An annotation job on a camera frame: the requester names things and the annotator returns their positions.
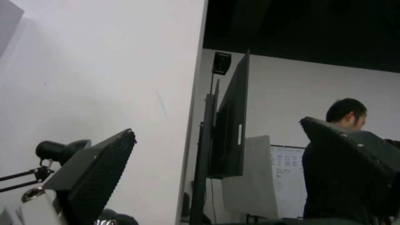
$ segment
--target white board panel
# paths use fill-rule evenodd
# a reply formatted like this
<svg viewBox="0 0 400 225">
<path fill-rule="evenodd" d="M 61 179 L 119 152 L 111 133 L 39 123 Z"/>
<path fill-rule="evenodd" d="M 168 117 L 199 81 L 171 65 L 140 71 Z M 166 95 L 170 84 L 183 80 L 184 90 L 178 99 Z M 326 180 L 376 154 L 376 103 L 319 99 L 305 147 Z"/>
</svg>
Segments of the white board panel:
<svg viewBox="0 0 400 225">
<path fill-rule="evenodd" d="M 271 146 L 270 151 L 279 217 L 302 217 L 307 199 L 302 166 L 304 148 Z"/>
</svg>

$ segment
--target ear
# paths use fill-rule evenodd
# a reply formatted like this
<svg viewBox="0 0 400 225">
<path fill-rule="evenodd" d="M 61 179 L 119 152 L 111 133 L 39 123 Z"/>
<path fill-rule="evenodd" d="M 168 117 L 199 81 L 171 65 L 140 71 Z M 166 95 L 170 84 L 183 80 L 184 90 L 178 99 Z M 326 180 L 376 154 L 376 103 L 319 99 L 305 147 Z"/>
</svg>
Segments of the ear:
<svg viewBox="0 0 400 225">
<path fill-rule="evenodd" d="M 353 111 L 349 112 L 349 113 L 346 115 L 346 120 L 347 120 L 347 121 L 350 121 L 352 117 L 354 117 L 354 112 L 353 112 Z"/>
</svg>

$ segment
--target speaker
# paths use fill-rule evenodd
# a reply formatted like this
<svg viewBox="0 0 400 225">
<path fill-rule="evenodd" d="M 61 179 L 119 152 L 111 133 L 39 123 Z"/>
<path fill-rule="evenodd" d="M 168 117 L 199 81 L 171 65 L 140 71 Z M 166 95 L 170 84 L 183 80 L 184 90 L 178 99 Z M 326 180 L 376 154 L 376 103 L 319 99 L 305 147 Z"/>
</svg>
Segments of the speaker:
<svg viewBox="0 0 400 225">
<path fill-rule="evenodd" d="M 353 191 L 376 216 L 395 215 L 400 202 L 400 149 L 368 131 L 343 129 L 312 117 L 300 121 L 316 157 L 337 165 L 331 179 Z"/>
<path fill-rule="evenodd" d="M 229 53 L 215 52 L 212 73 L 225 75 L 230 67 L 232 56 Z"/>
</svg>

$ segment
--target black ceiling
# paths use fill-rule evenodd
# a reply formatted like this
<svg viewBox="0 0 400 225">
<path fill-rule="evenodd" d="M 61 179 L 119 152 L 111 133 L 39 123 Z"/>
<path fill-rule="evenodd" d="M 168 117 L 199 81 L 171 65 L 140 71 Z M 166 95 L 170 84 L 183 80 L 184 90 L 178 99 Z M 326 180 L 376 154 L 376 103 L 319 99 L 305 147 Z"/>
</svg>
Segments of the black ceiling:
<svg viewBox="0 0 400 225">
<path fill-rule="evenodd" d="M 209 0 L 204 48 L 400 72 L 400 1 Z"/>
</svg>

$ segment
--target computer monitor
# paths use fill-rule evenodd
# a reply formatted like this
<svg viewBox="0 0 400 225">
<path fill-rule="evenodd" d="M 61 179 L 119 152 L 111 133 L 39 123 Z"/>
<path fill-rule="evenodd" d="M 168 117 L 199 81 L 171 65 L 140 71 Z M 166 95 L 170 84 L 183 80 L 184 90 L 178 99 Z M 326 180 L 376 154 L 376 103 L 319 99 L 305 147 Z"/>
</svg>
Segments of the computer monitor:
<svg viewBox="0 0 400 225">
<path fill-rule="evenodd" d="M 206 96 L 200 124 L 190 225 L 202 224 L 206 179 L 240 176 L 243 171 L 244 132 L 250 51 L 238 63 L 218 112 L 219 80 Z"/>
<path fill-rule="evenodd" d="M 238 63 L 218 109 L 212 136 L 210 178 L 243 174 L 249 63 L 248 50 Z"/>
<path fill-rule="evenodd" d="M 117 185 L 135 134 L 126 129 L 77 151 L 44 185 L 54 190 L 69 224 L 92 225 Z"/>
</svg>

